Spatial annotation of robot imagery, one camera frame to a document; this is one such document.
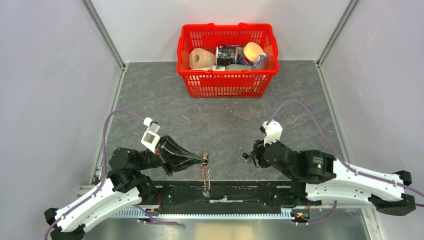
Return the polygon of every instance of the toilet paper roll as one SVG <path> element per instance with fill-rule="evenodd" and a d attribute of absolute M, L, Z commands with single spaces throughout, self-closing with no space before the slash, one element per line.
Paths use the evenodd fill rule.
<path fill-rule="evenodd" d="M 201 48 L 195 48 L 190 53 L 190 68 L 201 69 L 207 68 L 210 65 L 215 64 L 215 54 L 212 52 L 203 50 Z"/>

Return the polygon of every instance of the bottle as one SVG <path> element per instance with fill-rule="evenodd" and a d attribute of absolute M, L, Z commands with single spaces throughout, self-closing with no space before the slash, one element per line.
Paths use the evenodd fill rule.
<path fill-rule="evenodd" d="M 264 69 L 267 64 L 267 54 L 262 52 L 257 56 L 256 60 L 253 63 L 252 69 Z"/>
<path fill-rule="evenodd" d="M 244 46 L 243 56 L 241 56 L 237 64 L 252 66 L 258 55 L 263 52 L 264 50 L 261 46 L 251 41 Z"/>

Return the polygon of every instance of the gray mat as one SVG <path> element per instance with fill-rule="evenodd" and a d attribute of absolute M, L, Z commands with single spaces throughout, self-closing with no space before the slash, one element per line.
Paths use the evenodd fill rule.
<path fill-rule="evenodd" d="M 130 63 L 123 80 L 117 109 L 150 117 L 161 126 L 161 135 L 170 135 L 193 153 L 209 154 L 212 180 L 286 180 L 272 167 L 255 168 L 246 163 L 253 141 L 263 139 L 259 127 L 286 100 L 306 104 L 329 139 L 340 149 L 330 110 L 313 61 L 280 61 L 261 98 L 192 98 L 175 62 Z M 283 127 L 281 141 L 296 151 L 321 150 L 331 153 L 311 118 L 302 107 L 290 104 L 275 118 Z M 118 113 L 112 122 L 107 156 L 118 147 L 145 149 L 140 141 L 146 127 L 128 115 Z M 168 177 L 161 168 L 143 171 L 154 180 L 200 180 L 199 166 Z"/>

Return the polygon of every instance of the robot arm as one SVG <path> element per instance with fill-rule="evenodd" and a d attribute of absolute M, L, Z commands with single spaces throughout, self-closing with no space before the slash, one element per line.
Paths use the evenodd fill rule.
<path fill-rule="evenodd" d="M 170 136 L 160 137 L 157 134 L 160 126 L 151 118 L 146 118 L 144 124 L 148 129 L 141 143 L 147 149 L 116 149 L 109 161 L 111 171 L 96 195 L 93 193 L 100 188 L 100 183 L 68 206 L 60 209 L 50 208 L 44 212 L 50 225 L 62 218 L 50 233 L 52 240 L 81 240 L 85 233 L 114 213 L 140 203 L 152 204 L 157 189 L 150 177 L 142 174 L 141 170 L 162 167 L 165 173 L 171 176 L 203 162 L 200 155 L 180 147 Z M 89 196 L 89 200 L 63 217 L 66 211 Z"/>
<path fill-rule="evenodd" d="M 263 140 L 253 144 L 253 151 L 243 156 L 259 168 L 273 167 L 291 179 L 293 196 L 323 204 L 339 203 L 364 206 L 374 205 L 377 211 L 394 216 L 404 216 L 415 210 L 415 199 L 405 194 L 398 185 L 351 172 L 339 159 L 318 150 L 294 151 L 280 142 L 283 128 L 272 121 L 261 126 Z M 395 181 L 412 183 L 407 171 L 381 173 L 348 163 L 359 172 Z"/>

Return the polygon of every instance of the white wall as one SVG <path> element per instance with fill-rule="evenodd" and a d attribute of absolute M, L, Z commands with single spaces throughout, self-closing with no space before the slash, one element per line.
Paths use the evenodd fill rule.
<path fill-rule="evenodd" d="M 0 233 L 40 240 L 76 199 L 119 69 L 79 0 L 0 3 Z"/>
<path fill-rule="evenodd" d="M 125 62 L 177 60 L 184 24 L 269 23 L 280 60 L 316 60 L 349 0 L 92 0 Z"/>
<path fill-rule="evenodd" d="M 410 171 L 421 191 L 423 11 L 422 0 L 360 1 L 323 64 L 352 162 L 387 173 Z M 387 240 L 422 239 L 423 214 L 422 208 L 405 217 L 379 214 L 380 229 Z"/>

